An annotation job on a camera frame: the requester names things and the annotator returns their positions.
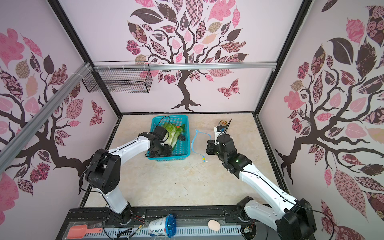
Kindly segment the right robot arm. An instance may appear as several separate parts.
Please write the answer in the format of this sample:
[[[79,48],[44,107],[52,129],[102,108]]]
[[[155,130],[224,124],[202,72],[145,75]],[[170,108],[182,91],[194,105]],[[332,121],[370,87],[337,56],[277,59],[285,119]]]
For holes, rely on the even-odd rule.
[[[251,186],[268,203],[265,206],[250,200],[241,205],[249,219],[275,230],[282,240],[313,239],[317,226],[311,204],[305,199],[297,200],[270,181],[248,157],[237,152],[228,134],[208,140],[206,153],[217,156],[229,173]]]

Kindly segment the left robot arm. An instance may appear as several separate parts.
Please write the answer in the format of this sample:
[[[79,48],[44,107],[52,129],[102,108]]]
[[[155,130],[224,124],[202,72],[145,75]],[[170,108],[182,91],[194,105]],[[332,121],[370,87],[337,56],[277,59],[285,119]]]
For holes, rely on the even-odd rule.
[[[89,167],[85,170],[85,180],[96,192],[102,194],[111,214],[119,224],[131,221],[131,205],[119,189],[121,166],[136,155],[144,152],[155,157],[167,157],[172,152],[172,146],[165,142],[170,134],[163,127],[156,127],[152,132],[143,132],[127,144],[110,150],[97,150]]]

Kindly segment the clear zip top bag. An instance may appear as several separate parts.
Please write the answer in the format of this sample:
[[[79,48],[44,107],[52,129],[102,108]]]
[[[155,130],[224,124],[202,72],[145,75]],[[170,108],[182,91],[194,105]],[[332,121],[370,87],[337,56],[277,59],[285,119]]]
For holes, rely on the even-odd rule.
[[[211,141],[216,140],[217,127],[213,127],[212,132],[196,129],[191,141],[191,153],[199,157],[203,164],[209,162],[209,156],[206,153],[207,146]]]

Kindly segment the teal plastic basket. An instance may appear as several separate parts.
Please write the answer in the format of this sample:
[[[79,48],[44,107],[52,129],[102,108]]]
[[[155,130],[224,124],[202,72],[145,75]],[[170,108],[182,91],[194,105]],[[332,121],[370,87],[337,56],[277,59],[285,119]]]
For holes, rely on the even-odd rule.
[[[171,123],[176,126],[181,126],[182,124],[186,124],[187,131],[185,134],[181,133],[186,137],[185,141],[177,141],[177,144],[174,149],[172,149],[172,153],[169,157],[162,158],[149,158],[150,160],[155,160],[158,162],[164,161],[176,161],[176,160],[184,160],[191,154],[190,147],[190,128],[189,128],[189,118],[186,115],[170,115],[170,116],[160,116],[152,119],[151,123],[151,131],[155,130],[157,126],[163,126],[165,123]]]

